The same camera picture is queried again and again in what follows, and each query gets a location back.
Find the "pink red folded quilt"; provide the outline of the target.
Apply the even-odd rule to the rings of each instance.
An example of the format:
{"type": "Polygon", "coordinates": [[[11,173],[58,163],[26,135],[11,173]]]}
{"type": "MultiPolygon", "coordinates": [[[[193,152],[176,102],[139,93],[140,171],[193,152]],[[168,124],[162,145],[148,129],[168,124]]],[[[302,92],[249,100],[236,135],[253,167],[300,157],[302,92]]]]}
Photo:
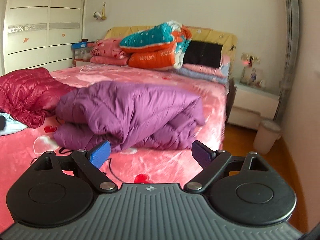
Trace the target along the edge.
{"type": "Polygon", "coordinates": [[[125,66],[130,55],[123,51],[119,44],[121,38],[108,38],[95,42],[91,50],[91,63],[125,66]]]}

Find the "teal orange folded quilt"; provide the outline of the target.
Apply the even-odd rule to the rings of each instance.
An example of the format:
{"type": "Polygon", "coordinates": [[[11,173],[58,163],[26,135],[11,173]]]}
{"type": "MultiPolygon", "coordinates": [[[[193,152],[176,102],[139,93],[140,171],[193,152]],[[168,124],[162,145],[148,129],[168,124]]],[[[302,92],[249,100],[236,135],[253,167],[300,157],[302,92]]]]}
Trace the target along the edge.
{"type": "Polygon", "coordinates": [[[190,30],[169,21],[124,37],[119,46],[130,54],[128,65],[140,69],[179,69],[191,42],[190,30]]]}

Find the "white sliding wardrobe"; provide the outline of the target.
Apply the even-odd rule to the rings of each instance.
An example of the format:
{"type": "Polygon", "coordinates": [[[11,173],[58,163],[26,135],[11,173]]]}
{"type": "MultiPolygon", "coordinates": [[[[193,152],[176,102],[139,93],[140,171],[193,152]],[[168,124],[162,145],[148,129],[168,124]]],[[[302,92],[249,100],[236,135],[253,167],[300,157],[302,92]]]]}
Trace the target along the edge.
{"type": "Polygon", "coordinates": [[[71,45],[82,38],[83,8],[84,0],[7,0],[3,72],[70,67],[71,45]]]}

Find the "blue box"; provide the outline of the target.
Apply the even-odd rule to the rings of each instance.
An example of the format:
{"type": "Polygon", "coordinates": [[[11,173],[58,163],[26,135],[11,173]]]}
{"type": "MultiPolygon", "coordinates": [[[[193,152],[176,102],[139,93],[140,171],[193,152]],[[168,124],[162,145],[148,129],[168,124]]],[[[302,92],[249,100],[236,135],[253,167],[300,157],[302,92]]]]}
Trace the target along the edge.
{"type": "Polygon", "coordinates": [[[77,50],[81,48],[86,48],[87,42],[77,42],[71,45],[71,50],[77,50]]]}

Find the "light blue garment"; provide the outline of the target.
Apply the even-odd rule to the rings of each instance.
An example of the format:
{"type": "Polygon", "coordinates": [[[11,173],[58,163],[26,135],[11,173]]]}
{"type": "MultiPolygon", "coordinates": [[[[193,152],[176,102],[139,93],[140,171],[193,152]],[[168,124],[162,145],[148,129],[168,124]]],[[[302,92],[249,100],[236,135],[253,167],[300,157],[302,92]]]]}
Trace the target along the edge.
{"type": "Polygon", "coordinates": [[[27,125],[13,119],[10,114],[1,113],[1,136],[20,132],[27,127],[27,125]]]}

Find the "yellow bed headboard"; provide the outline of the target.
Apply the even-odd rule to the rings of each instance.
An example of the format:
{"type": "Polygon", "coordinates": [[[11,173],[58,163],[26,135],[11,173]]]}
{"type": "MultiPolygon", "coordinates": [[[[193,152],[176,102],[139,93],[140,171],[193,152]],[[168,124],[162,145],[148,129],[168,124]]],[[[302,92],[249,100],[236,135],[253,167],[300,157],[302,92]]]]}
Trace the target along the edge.
{"type": "MultiPolygon", "coordinates": [[[[151,29],[153,26],[130,26],[130,27],[113,27],[109,29],[104,37],[108,38],[124,38],[127,35],[138,31],[151,29]]],[[[222,45],[221,54],[227,55],[230,58],[230,63],[233,64],[235,58],[236,45],[238,38],[231,33],[225,33],[209,28],[190,27],[187,26],[192,34],[192,40],[211,42],[222,45]]]]}

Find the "pink folded blanket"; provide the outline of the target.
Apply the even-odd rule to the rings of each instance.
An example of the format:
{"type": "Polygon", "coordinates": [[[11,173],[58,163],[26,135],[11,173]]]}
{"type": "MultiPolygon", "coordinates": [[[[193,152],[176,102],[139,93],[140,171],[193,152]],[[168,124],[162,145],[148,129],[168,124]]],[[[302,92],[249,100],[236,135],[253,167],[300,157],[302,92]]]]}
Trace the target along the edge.
{"type": "Polygon", "coordinates": [[[184,64],[182,67],[202,74],[214,75],[217,77],[227,77],[229,75],[230,62],[231,59],[229,56],[222,55],[220,66],[218,68],[189,63],[184,64]]]}

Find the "framed photo on nightstand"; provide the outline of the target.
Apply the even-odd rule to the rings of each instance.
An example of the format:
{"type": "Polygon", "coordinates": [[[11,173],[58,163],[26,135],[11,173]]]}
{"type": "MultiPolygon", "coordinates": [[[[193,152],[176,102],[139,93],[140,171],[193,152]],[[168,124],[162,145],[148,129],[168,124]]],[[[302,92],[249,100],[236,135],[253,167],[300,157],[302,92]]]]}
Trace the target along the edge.
{"type": "Polygon", "coordinates": [[[240,78],[240,83],[249,87],[264,89],[266,80],[262,69],[254,67],[244,67],[240,78]]]}

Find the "grey curtain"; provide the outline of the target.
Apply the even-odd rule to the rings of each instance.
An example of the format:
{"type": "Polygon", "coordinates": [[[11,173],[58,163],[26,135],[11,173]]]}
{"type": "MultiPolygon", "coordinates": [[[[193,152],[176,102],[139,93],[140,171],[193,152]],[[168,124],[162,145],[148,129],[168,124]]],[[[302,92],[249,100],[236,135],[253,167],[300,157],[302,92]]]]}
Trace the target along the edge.
{"type": "Polygon", "coordinates": [[[281,124],[296,73],[296,60],[299,45],[299,0],[285,0],[287,22],[287,48],[284,76],[280,81],[279,103],[274,121],[281,124]]]}

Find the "white waste bin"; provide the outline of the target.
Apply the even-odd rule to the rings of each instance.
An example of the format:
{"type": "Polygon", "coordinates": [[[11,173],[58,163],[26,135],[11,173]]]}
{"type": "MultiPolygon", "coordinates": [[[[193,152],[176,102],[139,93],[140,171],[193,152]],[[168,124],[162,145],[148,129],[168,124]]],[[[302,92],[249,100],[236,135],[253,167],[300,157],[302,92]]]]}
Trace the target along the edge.
{"type": "Polygon", "coordinates": [[[261,120],[253,147],[259,154],[268,154],[275,141],[281,137],[281,127],[270,119],[261,120]]]}

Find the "lavender folded blanket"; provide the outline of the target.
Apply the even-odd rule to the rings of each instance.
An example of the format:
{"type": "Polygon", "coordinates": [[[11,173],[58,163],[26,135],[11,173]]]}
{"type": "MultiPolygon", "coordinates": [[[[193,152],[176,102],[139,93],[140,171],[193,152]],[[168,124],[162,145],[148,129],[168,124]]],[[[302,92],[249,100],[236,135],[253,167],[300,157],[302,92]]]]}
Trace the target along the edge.
{"type": "Polygon", "coordinates": [[[183,76],[191,77],[193,79],[201,79],[201,80],[211,81],[211,82],[219,83],[222,85],[226,85],[228,82],[228,76],[227,77],[217,77],[214,75],[202,74],[202,73],[194,72],[192,70],[188,70],[187,68],[184,68],[184,67],[176,69],[175,72],[180,75],[183,75],[183,76]]]}

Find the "purple down jacket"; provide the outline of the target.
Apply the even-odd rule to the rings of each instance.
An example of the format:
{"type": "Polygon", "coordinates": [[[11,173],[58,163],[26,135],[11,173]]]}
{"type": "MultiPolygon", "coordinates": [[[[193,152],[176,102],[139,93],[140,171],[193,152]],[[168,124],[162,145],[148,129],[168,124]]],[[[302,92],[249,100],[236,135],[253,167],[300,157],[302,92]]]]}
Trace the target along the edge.
{"type": "Polygon", "coordinates": [[[112,152],[131,147],[189,149],[205,124],[201,97],[179,87],[102,81],[64,95],[56,107],[63,120],[53,134],[69,150],[90,150],[109,141],[112,152]]]}

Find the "black folded garment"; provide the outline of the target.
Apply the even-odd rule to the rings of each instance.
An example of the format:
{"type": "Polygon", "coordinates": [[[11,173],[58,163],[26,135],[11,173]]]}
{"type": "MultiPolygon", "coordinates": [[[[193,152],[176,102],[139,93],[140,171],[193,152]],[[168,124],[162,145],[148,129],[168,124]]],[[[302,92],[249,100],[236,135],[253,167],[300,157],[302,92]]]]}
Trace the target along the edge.
{"type": "Polygon", "coordinates": [[[184,54],[183,64],[194,64],[219,68],[222,45],[218,43],[191,40],[184,54]]]}

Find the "white nightstand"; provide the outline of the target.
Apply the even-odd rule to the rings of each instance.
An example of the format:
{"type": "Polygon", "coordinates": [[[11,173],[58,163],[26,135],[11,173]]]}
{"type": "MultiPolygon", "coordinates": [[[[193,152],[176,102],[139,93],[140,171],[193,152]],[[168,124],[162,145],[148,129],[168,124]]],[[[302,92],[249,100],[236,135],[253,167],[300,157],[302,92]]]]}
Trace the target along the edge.
{"type": "Polygon", "coordinates": [[[273,119],[278,108],[279,96],[249,87],[235,80],[235,99],[228,123],[253,130],[263,119],[273,119]]]}

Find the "wall socket panel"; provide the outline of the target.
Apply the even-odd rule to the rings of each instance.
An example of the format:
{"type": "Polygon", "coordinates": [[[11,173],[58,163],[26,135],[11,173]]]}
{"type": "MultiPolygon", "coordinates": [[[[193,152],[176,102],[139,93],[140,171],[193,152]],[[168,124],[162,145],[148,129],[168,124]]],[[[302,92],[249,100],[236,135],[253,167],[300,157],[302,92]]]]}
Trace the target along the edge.
{"type": "Polygon", "coordinates": [[[242,53],[241,61],[244,65],[252,67],[254,64],[259,64],[260,59],[252,54],[242,53]]]}

